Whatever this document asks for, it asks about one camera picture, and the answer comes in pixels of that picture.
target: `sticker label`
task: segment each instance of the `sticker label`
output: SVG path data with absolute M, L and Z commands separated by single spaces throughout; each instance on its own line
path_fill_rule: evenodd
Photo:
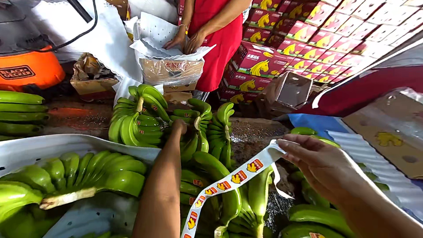
M 28 65 L 0 68 L 0 77 L 6 80 L 20 79 L 32 76 L 35 76 L 35 73 Z

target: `yellow horse logo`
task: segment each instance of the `yellow horse logo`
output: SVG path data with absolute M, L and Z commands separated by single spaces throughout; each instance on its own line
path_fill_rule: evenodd
M 248 92 L 250 89 L 255 88 L 254 80 L 249 80 L 239 86 L 239 89 L 244 92 Z
M 269 5 L 269 7 L 272 6 L 272 0 L 263 0 L 260 3 L 260 8 L 263 10 L 267 10 L 267 5 Z
M 260 33 L 260 31 L 258 31 L 258 32 L 256 32 L 256 33 L 254 33 L 251 37 L 250 37 L 250 41 L 251 42 L 254 42 L 254 43 L 257 43 L 257 40 L 260 40 L 261 39 L 261 33 Z
M 251 68 L 250 74 L 254 76 L 261 76 L 260 70 L 262 70 L 263 72 L 267 72 L 269 70 L 269 60 L 265 60 L 255 64 Z
M 230 101 L 238 104 L 239 102 L 244 101 L 244 96 L 242 94 L 235 95 L 231 97 Z
M 283 50 L 283 54 L 284 54 L 284 55 L 289 55 L 289 54 L 294 53 L 294 52 L 295 52 L 295 45 L 296 45 L 296 44 L 292 44 L 292 45 L 288 46 L 287 48 L 285 48 L 285 49 Z
M 266 14 L 258 20 L 258 27 L 264 27 L 264 24 L 268 24 L 270 22 L 269 14 Z

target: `green banana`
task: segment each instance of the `green banana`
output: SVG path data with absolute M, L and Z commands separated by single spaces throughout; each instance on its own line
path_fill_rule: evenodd
M 138 86 L 138 94 L 142 97 L 144 97 L 145 94 L 149 94 L 152 97 L 154 97 L 159 103 L 160 105 L 167 109 L 168 108 L 168 103 L 166 102 L 165 98 L 163 97 L 163 95 L 153 86 L 148 85 L 148 84 L 141 84 Z
M 44 104 L 43 97 L 15 91 L 0 91 L 0 102 L 40 105 Z
M 300 204 L 289 209 L 288 218 L 290 221 L 312 221 L 321 223 L 339 231 L 346 237 L 355 237 L 354 233 L 348 227 L 342 214 L 338 210 L 332 208 Z
M 184 181 L 181 182 L 181 186 L 179 187 L 179 190 L 182 193 L 191 194 L 195 197 L 201 192 L 200 187 L 195 186 L 191 183 L 184 182 Z
M 49 108 L 44 105 L 0 103 L 0 112 L 47 112 L 48 110 Z
M 65 167 L 65 177 L 67 180 L 66 187 L 70 188 L 74 185 L 76 172 L 79 166 L 79 155 L 74 152 L 65 153 L 60 156 L 60 160 Z
M 50 174 L 37 165 L 22 167 L 15 173 L 1 177 L 0 181 L 17 181 L 26 183 L 33 189 L 41 190 L 47 194 L 56 191 L 56 188 L 51 182 Z
M 210 106 L 210 104 L 196 98 L 188 99 L 188 103 L 193 105 L 195 109 L 198 109 L 197 111 L 201 112 L 200 117 L 203 117 L 209 114 L 212 110 L 212 107 Z
M 333 231 L 332 229 L 326 228 L 318 224 L 304 224 L 301 223 L 292 223 L 291 225 L 285 227 L 280 233 L 280 238 L 313 238 L 311 233 L 320 234 L 326 238 L 344 238 L 341 234 Z
M 228 169 L 215 157 L 206 152 L 197 151 L 192 155 L 193 160 L 196 162 L 196 166 L 200 169 L 207 171 L 211 178 L 218 181 L 230 173 Z M 229 224 L 229 221 L 238 216 L 241 211 L 241 195 L 239 190 L 235 189 L 222 194 L 222 214 L 220 217 L 220 223 L 223 227 L 218 228 L 220 231 L 224 231 Z
M 49 159 L 42 168 L 50 174 L 57 190 L 66 189 L 65 167 L 59 158 Z
M 170 121 L 170 118 L 168 114 L 166 113 L 165 109 L 153 96 L 149 94 L 144 94 L 143 98 L 144 98 L 144 103 L 148 104 L 150 108 L 153 109 L 163 121 L 165 122 Z
M 135 105 L 136 105 L 136 103 L 135 103 L 135 102 L 133 102 L 133 101 L 131 101 L 131 100 L 129 100 L 129 99 L 127 99 L 127 98 L 125 98 L 125 97 L 120 97 L 120 98 L 117 100 L 117 103 L 126 103 L 126 104 L 128 104 L 128 105 L 132 105 L 132 106 L 135 106 Z

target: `red cardboard box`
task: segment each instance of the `red cardboard box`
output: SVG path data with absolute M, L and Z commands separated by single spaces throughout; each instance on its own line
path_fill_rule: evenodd
M 268 11 L 276 11 L 280 2 L 281 0 L 253 0 L 251 7 Z
M 273 46 L 281 54 L 297 56 L 297 54 L 301 52 L 306 44 L 291 39 L 283 39 L 279 45 L 274 44 Z
M 417 11 L 409 19 L 405 20 L 400 27 L 413 30 L 423 24 L 423 10 Z
M 289 65 L 287 69 L 298 69 L 298 70 L 305 70 L 313 63 L 313 60 L 306 60 L 302 58 L 295 58 Z
M 376 59 L 371 57 L 362 56 L 362 55 L 354 55 L 352 53 L 346 54 L 342 59 L 336 62 L 337 65 L 342 65 L 346 67 L 351 66 L 358 66 L 361 68 L 365 68 L 366 66 L 373 63 Z
M 363 40 L 365 37 L 370 35 L 376 27 L 376 24 L 364 22 L 349 36 L 349 38 Z
M 342 26 L 336 31 L 337 34 L 343 36 L 349 36 L 353 33 L 361 24 L 363 20 L 360 20 L 355 17 L 350 17 Z
M 244 33 L 242 34 L 242 40 L 257 44 L 264 44 L 269 38 L 272 32 L 266 29 L 255 28 L 255 27 L 244 27 Z
M 304 71 L 301 75 L 311 80 L 314 80 L 315 78 L 317 78 L 317 76 L 320 75 L 320 73 L 312 73 L 312 72 Z
M 323 73 L 327 74 L 327 75 L 340 75 L 342 74 L 345 70 L 347 70 L 348 67 L 346 66 L 342 66 L 342 65 L 331 65 L 329 68 L 327 68 Z
M 389 17 L 386 19 L 384 24 L 396 26 L 400 25 L 403 21 L 405 21 L 405 19 L 409 18 L 418 10 L 418 7 L 397 6 L 394 12 L 390 12 Z
M 311 38 L 308 44 L 317 46 L 324 49 L 329 49 L 333 44 L 335 44 L 339 39 L 341 39 L 341 35 L 319 30 L 317 33 Z
M 274 11 L 253 8 L 250 10 L 246 22 L 252 27 L 273 29 L 274 25 L 279 21 L 279 17 L 280 15 Z
M 366 20 L 369 16 L 374 13 L 385 0 L 365 0 L 352 14 L 354 17 Z
M 380 42 L 389 34 L 391 34 L 397 27 L 391 25 L 380 25 L 366 40 Z
M 237 72 L 232 64 L 228 64 L 223 72 L 223 80 L 228 89 L 259 93 L 272 81 L 269 78 L 256 77 Z
M 329 67 L 331 67 L 330 64 L 324 64 L 324 63 L 319 63 L 319 62 L 313 62 L 308 68 L 306 68 L 307 72 L 311 72 L 311 73 L 318 73 L 321 74 L 323 73 L 326 69 L 328 69 Z
M 324 64 L 334 64 L 345 56 L 343 53 L 327 50 L 316 61 Z
M 359 40 L 354 40 L 343 36 L 330 48 L 330 50 L 347 54 L 360 43 L 361 41 Z
M 184 13 L 184 5 L 185 5 L 185 0 L 178 1 L 178 14 L 180 16 L 182 16 L 182 14 Z
M 364 0 L 343 0 L 335 11 L 351 15 L 363 2 Z
M 305 3 L 304 9 L 305 13 L 300 18 L 311 25 L 321 26 L 335 7 L 320 1 Z
M 316 30 L 316 26 L 309 25 L 301 21 L 296 21 L 289 32 L 286 34 L 286 37 L 300 42 L 307 42 L 316 32 Z
M 304 49 L 298 53 L 297 57 L 309 59 L 315 61 L 318 59 L 326 50 L 311 45 L 304 46 Z
M 242 41 L 232 57 L 232 63 L 238 72 L 273 78 L 292 61 L 289 57 L 268 47 Z
M 321 27 L 322 30 L 329 32 L 335 32 L 341 27 L 349 18 L 349 15 L 342 14 L 340 12 L 334 12 Z
M 221 81 L 217 90 L 217 96 L 220 101 L 249 104 L 258 96 L 257 93 L 242 92 L 238 90 L 228 89 L 224 82 Z

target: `cardboard box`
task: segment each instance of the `cardboard box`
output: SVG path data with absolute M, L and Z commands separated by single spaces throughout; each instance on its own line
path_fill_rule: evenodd
M 417 137 L 423 126 L 420 98 L 412 89 L 395 90 L 342 121 L 408 178 L 422 179 L 423 146 Z
M 347 54 L 360 43 L 361 41 L 359 40 L 354 40 L 343 36 L 330 48 L 330 50 Z
M 342 59 L 345 54 L 327 50 L 323 55 L 321 55 L 316 62 L 324 64 L 335 64 L 338 60 Z
M 312 45 L 304 46 L 304 49 L 298 53 L 298 57 L 315 61 L 318 59 L 326 50 L 318 48 Z
M 361 24 L 363 20 L 355 17 L 350 17 L 342 26 L 337 29 L 336 33 L 342 36 L 349 36 L 353 33 Z
M 311 25 L 321 26 L 328 16 L 335 10 L 335 7 L 319 1 L 305 3 L 304 9 L 305 12 L 302 14 L 300 19 Z
M 306 24 L 302 21 L 296 21 L 289 29 L 286 37 L 300 42 L 308 42 L 316 31 L 316 26 Z
M 320 73 L 312 73 L 312 72 L 304 71 L 301 75 L 311 80 L 314 80 L 315 78 L 317 78 L 317 76 L 320 75 Z
M 305 43 L 291 39 L 282 39 L 282 42 L 273 44 L 273 47 L 276 48 L 279 53 L 290 56 L 297 56 L 305 46 Z
M 330 64 L 324 64 L 324 63 L 319 63 L 319 62 L 313 62 L 305 71 L 306 72 L 311 72 L 311 73 L 317 73 L 317 74 L 321 74 L 323 73 L 326 69 L 328 69 L 331 65 Z
M 253 0 L 251 3 L 252 8 L 259 8 L 267 11 L 276 11 L 279 7 L 281 0 Z
M 366 20 L 373 14 L 385 0 L 365 0 L 358 8 L 354 11 L 352 16 L 361 20 Z
M 423 10 L 414 13 L 409 19 L 401 23 L 400 28 L 413 30 L 423 24 Z
M 371 34 L 376 29 L 377 25 L 373 23 L 363 22 L 353 33 L 349 36 L 349 38 L 356 39 L 356 40 L 363 40 L 368 35 Z
M 341 37 L 341 35 L 329 31 L 318 30 L 308 44 L 317 46 L 319 48 L 329 49 L 331 46 L 333 46 L 333 44 L 341 39 Z
M 390 13 L 384 24 L 398 26 L 418 10 L 418 7 L 397 6 L 395 11 Z
M 340 75 L 342 74 L 345 70 L 347 70 L 348 67 L 346 66 L 341 66 L 341 65 L 331 65 L 329 68 L 327 68 L 323 73 L 327 74 L 327 75 Z
M 336 32 L 337 29 L 341 27 L 349 18 L 349 15 L 342 14 L 340 12 L 334 12 L 332 16 L 330 16 L 323 26 L 321 27 L 322 30 L 327 30 L 329 32 Z
M 302 69 L 305 70 L 313 63 L 313 60 L 306 60 L 302 58 L 295 58 L 287 66 L 288 69 Z
M 263 29 L 273 29 L 279 21 L 280 15 L 274 11 L 252 8 L 247 18 L 249 26 Z
M 351 15 L 363 2 L 364 0 L 343 0 L 335 11 Z
M 219 88 L 217 89 L 217 97 L 220 101 L 223 102 L 250 104 L 257 96 L 257 93 L 241 92 L 238 90 L 228 89 L 223 81 L 220 82 Z
M 268 47 L 242 41 L 232 57 L 232 63 L 238 72 L 273 78 L 290 63 L 292 59 L 289 57 Z
M 346 54 L 338 62 L 336 62 L 336 65 L 342 65 L 346 67 L 359 66 L 359 67 L 365 68 L 366 66 L 370 65 L 374 61 L 376 61 L 376 59 L 373 59 L 368 56 L 354 55 L 349 53 L 349 54 Z
M 380 42 L 389 34 L 391 34 L 397 27 L 391 25 L 380 25 L 366 40 Z
M 242 40 L 257 44 L 264 44 L 272 32 L 266 29 L 256 27 L 244 27 Z
M 223 80 L 228 89 L 252 93 L 261 92 L 271 81 L 269 78 L 256 77 L 237 72 L 232 64 L 227 64 L 223 72 Z

